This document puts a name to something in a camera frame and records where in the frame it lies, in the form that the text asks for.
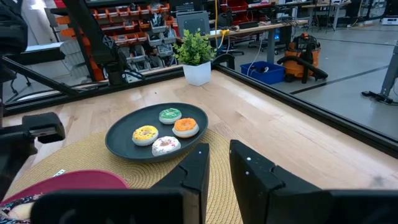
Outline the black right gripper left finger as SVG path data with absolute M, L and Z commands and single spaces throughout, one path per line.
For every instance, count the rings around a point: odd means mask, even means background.
M 178 189 L 184 197 L 185 223 L 205 223 L 210 178 L 210 145 L 197 144 L 166 176 L 156 182 L 152 189 Z

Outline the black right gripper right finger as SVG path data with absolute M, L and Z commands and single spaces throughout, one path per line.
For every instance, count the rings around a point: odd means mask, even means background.
M 229 163 L 244 223 L 331 223 L 331 195 L 238 140 Z

